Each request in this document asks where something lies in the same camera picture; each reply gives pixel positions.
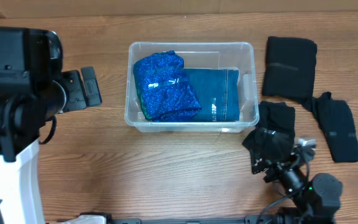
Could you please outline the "blue glitter cloth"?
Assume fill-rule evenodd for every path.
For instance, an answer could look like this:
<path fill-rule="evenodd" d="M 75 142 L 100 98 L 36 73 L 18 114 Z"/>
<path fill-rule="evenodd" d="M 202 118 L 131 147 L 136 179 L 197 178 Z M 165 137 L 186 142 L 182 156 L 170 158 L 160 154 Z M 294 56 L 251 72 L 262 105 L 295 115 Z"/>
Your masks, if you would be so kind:
<path fill-rule="evenodd" d="M 146 120 L 188 121 L 201 111 L 184 64 L 173 50 L 154 53 L 134 64 L 136 92 Z"/>

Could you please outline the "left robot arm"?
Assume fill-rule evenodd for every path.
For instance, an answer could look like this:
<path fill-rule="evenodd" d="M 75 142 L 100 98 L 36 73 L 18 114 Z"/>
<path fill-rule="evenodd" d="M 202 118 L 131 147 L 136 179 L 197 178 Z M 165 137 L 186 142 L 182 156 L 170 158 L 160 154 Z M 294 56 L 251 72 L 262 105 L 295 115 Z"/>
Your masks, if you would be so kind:
<path fill-rule="evenodd" d="M 93 67 L 63 71 L 52 31 L 0 26 L 0 223 L 44 223 L 40 129 L 102 102 Z"/>

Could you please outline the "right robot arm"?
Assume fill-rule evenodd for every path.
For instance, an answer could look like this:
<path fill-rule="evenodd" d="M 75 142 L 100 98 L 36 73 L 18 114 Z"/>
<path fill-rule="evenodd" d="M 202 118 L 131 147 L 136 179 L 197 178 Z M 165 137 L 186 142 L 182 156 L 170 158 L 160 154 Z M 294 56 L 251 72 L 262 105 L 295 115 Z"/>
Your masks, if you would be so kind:
<path fill-rule="evenodd" d="M 284 194 L 265 207 L 253 223 L 334 223 L 343 184 L 328 173 L 310 178 L 316 141 L 301 138 L 289 151 L 257 150 L 254 174 L 265 172 L 266 183 L 278 183 Z"/>

